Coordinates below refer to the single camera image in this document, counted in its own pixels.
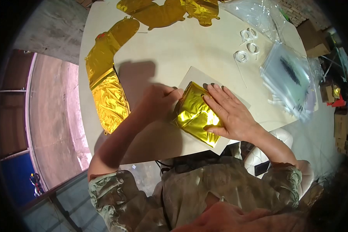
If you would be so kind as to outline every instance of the gold foil balloon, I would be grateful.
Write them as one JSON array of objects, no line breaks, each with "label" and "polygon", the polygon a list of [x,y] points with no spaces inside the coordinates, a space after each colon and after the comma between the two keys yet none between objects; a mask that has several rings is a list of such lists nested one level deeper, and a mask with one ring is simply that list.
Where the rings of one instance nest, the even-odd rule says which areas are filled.
[{"label": "gold foil balloon", "polygon": [[139,29],[139,22],[125,17],[99,34],[85,58],[89,87],[105,133],[112,133],[129,115],[129,103],[113,68],[113,57]]},{"label": "gold foil balloon", "polygon": [[162,6],[152,0],[121,0],[116,7],[147,25],[148,30],[183,21],[186,13],[184,0],[166,0]]},{"label": "gold foil balloon", "polygon": [[340,88],[337,85],[333,86],[333,96],[334,98],[340,99]]},{"label": "gold foil balloon", "polygon": [[199,24],[204,27],[212,25],[212,19],[218,17],[218,0],[186,0],[188,18],[197,18]]},{"label": "gold foil balloon", "polygon": [[207,125],[221,126],[217,115],[204,102],[203,95],[209,95],[203,87],[190,82],[178,101],[172,123],[198,140],[214,147],[220,136],[204,130]]}]

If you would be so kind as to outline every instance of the blue panel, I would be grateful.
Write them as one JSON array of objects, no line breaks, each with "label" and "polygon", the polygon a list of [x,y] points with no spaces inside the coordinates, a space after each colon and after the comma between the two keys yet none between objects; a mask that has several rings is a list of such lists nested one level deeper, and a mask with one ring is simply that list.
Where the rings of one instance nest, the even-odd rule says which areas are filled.
[{"label": "blue panel", "polygon": [[35,199],[35,187],[30,182],[30,175],[35,171],[29,153],[1,161],[1,168],[9,195],[17,207]]}]

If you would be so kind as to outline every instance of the patterned blouse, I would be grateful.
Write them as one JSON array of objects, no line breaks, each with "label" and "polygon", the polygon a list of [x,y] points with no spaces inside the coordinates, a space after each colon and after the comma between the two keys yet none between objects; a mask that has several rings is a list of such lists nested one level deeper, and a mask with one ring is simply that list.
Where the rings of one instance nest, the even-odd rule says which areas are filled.
[{"label": "patterned blouse", "polygon": [[294,166],[270,168],[262,179],[249,174],[242,160],[231,156],[220,157],[216,164],[204,160],[191,168],[164,173],[148,197],[138,190],[129,171],[99,176],[89,182],[92,204],[109,231],[135,232],[169,231],[167,220],[172,228],[191,223],[205,210],[208,192],[245,213],[298,205],[302,173]]}]

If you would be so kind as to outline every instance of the concrete pillar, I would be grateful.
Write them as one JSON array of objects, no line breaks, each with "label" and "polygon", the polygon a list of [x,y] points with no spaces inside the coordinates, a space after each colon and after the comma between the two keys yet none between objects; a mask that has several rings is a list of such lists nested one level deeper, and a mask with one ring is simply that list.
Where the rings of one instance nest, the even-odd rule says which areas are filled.
[{"label": "concrete pillar", "polygon": [[75,0],[44,0],[20,31],[14,48],[78,65],[87,16]]}]

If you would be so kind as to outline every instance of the stack of plastic bags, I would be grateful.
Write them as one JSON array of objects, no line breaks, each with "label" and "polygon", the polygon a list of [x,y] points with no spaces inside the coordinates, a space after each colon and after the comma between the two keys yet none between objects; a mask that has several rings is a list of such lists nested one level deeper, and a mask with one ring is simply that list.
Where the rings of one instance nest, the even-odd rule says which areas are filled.
[{"label": "stack of plastic bags", "polygon": [[260,66],[264,85],[271,91],[271,104],[282,105],[303,122],[310,119],[316,105],[316,88],[306,56],[284,44],[286,20],[270,0],[231,0],[220,8],[249,23],[273,43]]},{"label": "stack of plastic bags", "polygon": [[274,44],[260,66],[264,84],[272,92],[272,104],[307,121],[316,104],[316,88],[308,60],[284,44]]}]

